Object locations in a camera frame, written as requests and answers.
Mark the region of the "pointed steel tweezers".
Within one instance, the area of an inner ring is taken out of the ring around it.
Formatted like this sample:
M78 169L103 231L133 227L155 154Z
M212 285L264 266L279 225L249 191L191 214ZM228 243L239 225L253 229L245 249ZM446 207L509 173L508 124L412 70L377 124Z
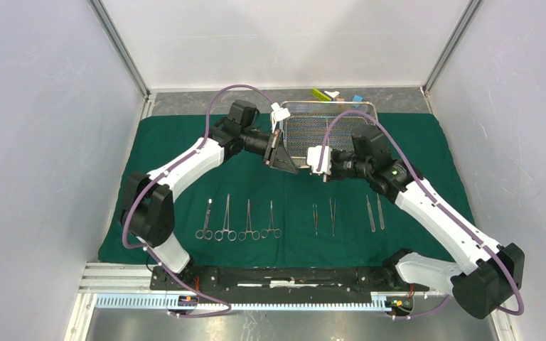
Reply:
M331 235L334 237L336 235L336 201L332 198L329 199L329 210L331 216Z

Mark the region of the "metal mesh instrument tray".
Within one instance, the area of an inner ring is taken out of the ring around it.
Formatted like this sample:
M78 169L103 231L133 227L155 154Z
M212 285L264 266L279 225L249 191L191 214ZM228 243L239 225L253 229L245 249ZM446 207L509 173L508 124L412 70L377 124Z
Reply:
M374 118L378 117L372 102L286 101L282 102L282 107L288 109L290 117L279 126L283 131L287 151L296 161L305 161L307 149L321 144L329 124L339 114L355 109ZM358 114L341 118L331 130L328 145L330 148L351 151L351 131L369 123L368 119Z

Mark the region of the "green surgical cloth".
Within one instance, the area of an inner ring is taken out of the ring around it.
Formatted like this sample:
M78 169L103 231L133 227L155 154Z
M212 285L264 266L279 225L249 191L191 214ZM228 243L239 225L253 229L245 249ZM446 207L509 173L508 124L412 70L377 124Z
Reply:
M435 190L471 224L473 214L464 185L454 165L439 122L431 114L378 114L410 163L421 171ZM119 216L122 191L127 177L148 172L173 160L192 146L205 130L202 116L162 116L143 120L138 127L132 151L124 170L121 189L109 231L99 248L97 259L119 264L144 264L146 252L125 249ZM208 199L211 198L209 230L223 227L225 203L230 194L230 226L245 230L247 201L251 202L252 227L267 228L269 203L274 206L274 225L282 230L275 239L221 242L196 239L203 227ZM299 174L274 170L262 157L243 151L209 171L186 189L174 205L174 232L193 257L196 265L275 266L275 267L351 267L379 266L402 248L423 256L451 261L449 253L415 219L382 200L385 229L370 230L366 198L368 195L378 226L376 193L362 179L324 183L302 169ZM336 201L336 235L331 235L329 199ZM318 236L314 234L312 205L318 205Z

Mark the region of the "steel scalpel handle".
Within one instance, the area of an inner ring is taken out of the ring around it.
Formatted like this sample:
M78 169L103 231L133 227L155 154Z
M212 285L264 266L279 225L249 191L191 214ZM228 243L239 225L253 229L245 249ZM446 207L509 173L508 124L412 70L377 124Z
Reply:
M377 202L377 208L378 208L378 220L380 224L380 229L385 229L385 220L383 215L383 209L382 209L382 200L379 194L376 195L376 202Z

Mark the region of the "steel forceps with ring handles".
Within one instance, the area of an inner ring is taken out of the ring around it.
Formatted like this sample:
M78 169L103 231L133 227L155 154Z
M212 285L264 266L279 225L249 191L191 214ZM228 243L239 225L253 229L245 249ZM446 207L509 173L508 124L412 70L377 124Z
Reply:
M228 194L226 198L223 227L214 232L214 238L218 242L221 242L224 239L233 242L237 239L237 232L232 230L230 226L230 194Z

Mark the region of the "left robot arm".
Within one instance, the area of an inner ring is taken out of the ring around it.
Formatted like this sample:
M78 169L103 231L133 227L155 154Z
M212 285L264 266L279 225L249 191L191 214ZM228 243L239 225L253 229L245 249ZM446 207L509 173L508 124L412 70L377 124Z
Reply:
M134 172L123 189L120 223L123 245L131 249L129 234L168 270L167 279L177 289L189 288L195 271L188 266L190 254L174 234L175 210L178 197L194 182L241 151L263 158L263 163L289 173L298 168L285 149L282 132L277 124L288 119L288 109L278 103L271 105L270 132L254 126L260 112L253 103L236 100L228 114L209 126L189 149L167 164L148 173Z

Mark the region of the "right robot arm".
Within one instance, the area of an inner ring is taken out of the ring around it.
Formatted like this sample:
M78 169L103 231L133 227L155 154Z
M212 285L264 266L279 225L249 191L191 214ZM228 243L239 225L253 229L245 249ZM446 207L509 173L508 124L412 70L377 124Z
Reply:
M388 259L383 283L392 290L421 284L455 299L470 316L482 320L495 310L509 313L503 304L517 302L513 315L524 311L520 287L524 251L514 243L503 246L457 212L410 164L404 154L393 158L397 144L376 125L351 132L352 151L310 147L307 163L325 179L359 178L378 195L420 223L452 257L441 261L403 249Z

